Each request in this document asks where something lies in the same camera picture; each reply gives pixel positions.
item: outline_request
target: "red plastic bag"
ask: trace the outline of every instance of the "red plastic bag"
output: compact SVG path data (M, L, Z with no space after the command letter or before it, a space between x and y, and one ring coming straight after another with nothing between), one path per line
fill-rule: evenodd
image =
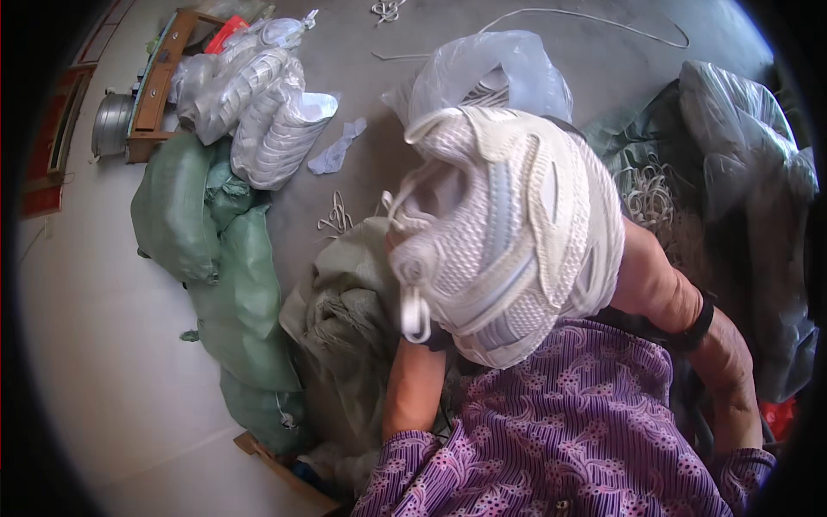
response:
M780 404L770 404L769 402L759 402L758 408L761 410L761 415L767 421L772 431L772 436L776 441L782 442L786 440L792 429L792 419L795 416L795 397L791 397Z
M221 27L218 34L210 40L207 48L204 50L204 54L221 54L222 50L224 50L224 40L232 36L232 34L238 29L246 29L249 26L250 24L245 22L244 18L236 14L227 20L227 23Z

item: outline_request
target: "white sneaker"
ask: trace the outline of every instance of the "white sneaker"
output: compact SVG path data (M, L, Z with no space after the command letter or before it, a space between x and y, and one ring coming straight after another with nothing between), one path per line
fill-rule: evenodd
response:
M580 136L528 113L465 107L431 113L405 140L429 156L396 198L383 194L409 341L426 341L433 318L464 357L507 368L559 316L609 304L619 198Z

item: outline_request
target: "grey floor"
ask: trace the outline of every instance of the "grey floor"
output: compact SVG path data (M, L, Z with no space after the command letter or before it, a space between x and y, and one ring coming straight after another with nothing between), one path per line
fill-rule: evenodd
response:
M315 157L341 134L342 124L359 117L367 129L353 143L342 170L314 176L305 165L273 193L268 228L283 297L293 289L332 230L318 231L333 192L339 190L354 223L373 215L382 190L394 191L401 177L421 163L402 139L402 126L380 95L408 78L422 61L383 62L370 54L422 54L468 36L506 12L521 7L557 7L630 25L670 41L691 45L682 50L590 20L548 13L523 13L491 30L523 29L539 34L552 63L563 73L574 97L573 122L582 126L638 95L677 78L685 60L705 60L750 79L763 80L772 52L755 26L732 0L408 0L399 20L374 28L372 0L282 0L276 15L303 17L318 8L317 25L304 38L299 58L307 90L341 92L336 116L308 155ZM322 434L336 435L318 419L310 390L311 417Z

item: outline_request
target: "green woven sack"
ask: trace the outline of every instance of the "green woven sack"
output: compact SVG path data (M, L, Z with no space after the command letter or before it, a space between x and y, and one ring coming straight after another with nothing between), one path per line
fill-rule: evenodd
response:
M227 229L232 220L246 213L255 201L256 191L230 169L232 139L225 136L215 147L213 167L207 174L207 192L204 195L218 233Z
M274 454L303 452L312 443L304 423L304 393L257 390L221 369L221 393L230 416Z
M132 198L138 254L179 282L218 281L218 232L204 204L214 154L195 135L173 136L155 150Z
M187 282L207 352L240 382L271 391L301 391L279 325L281 292L265 226L269 205L233 219L221 236L217 284Z

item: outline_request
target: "black wristband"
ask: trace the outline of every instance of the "black wristband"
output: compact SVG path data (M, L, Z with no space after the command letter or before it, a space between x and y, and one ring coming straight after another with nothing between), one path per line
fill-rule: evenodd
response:
M681 333L666 334L669 345L678 352L692 352L697 349L710 330L712 317L715 315L715 301L711 294L704 291L701 291L700 295L704 299L704 305L692 326Z

